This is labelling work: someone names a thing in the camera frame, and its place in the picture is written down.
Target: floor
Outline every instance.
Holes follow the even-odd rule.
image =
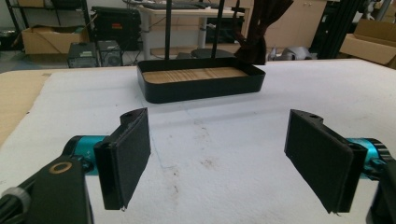
[[[125,51],[122,56],[124,66],[135,65],[143,60],[139,51]],[[19,50],[0,51],[0,74],[16,70],[68,68],[64,55],[26,55]]]

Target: white wall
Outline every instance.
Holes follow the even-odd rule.
[[[0,1],[0,29],[2,27],[14,27],[11,16],[9,15],[6,1]]]
[[[88,9],[91,13],[91,8],[95,7],[122,7],[125,8],[125,3],[122,0],[87,0]],[[19,22],[19,26],[21,29],[24,29],[23,21],[21,15],[18,13],[17,9],[14,9],[16,12],[16,17]],[[61,26],[71,26],[71,25],[83,25],[84,17],[82,12],[75,11],[58,11]],[[59,26],[59,23],[56,18],[55,11],[48,11],[42,9],[25,9],[25,14],[30,26],[34,26],[36,24],[40,25],[48,25],[48,26]],[[11,16],[9,15],[6,1],[0,0],[0,27],[13,27],[14,24],[12,22]]]

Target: black metal stand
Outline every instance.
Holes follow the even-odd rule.
[[[337,57],[360,5],[361,0],[341,0],[329,33],[323,42],[323,47],[318,53],[318,59],[334,59]]]
[[[224,9],[224,1],[219,2],[219,13],[218,20],[216,23],[216,32],[213,41],[212,56],[211,58],[216,58],[216,50],[218,47],[219,32],[221,26],[222,11]],[[170,40],[171,40],[171,16],[172,16],[172,0],[166,0],[166,25],[165,25],[165,60],[169,60],[170,51]]]

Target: table surface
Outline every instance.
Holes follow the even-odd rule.
[[[140,12],[147,12],[151,15],[156,16],[164,16],[166,15],[166,10],[159,10],[159,9],[151,9],[147,7],[139,7]],[[207,17],[207,18],[214,18],[218,16],[219,11],[213,8],[206,8],[206,9],[173,9],[172,16],[177,17]],[[244,13],[238,12],[236,14],[238,17],[243,16]],[[222,12],[223,18],[230,18],[233,16],[233,11],[224,9]]]
[[[396,71],[361,60],[259,67],[260,92],[163,105],[144,99],[135,67],[1,74],[0,83],[15,77],[10,91],[30,75],[36,89],[45,85],[26,92],[38,97],[0,148],[0,191],[72,136],[111,134],[121,114],[147,107],[151,156],[128,209],[106,211],[98,177],[86,177],[95,223],[365,223],[376,183],[360,181],[350,213],[327,214],[284,154],[289,112],[317,114],[344,137],[377,138],[395,157]]]

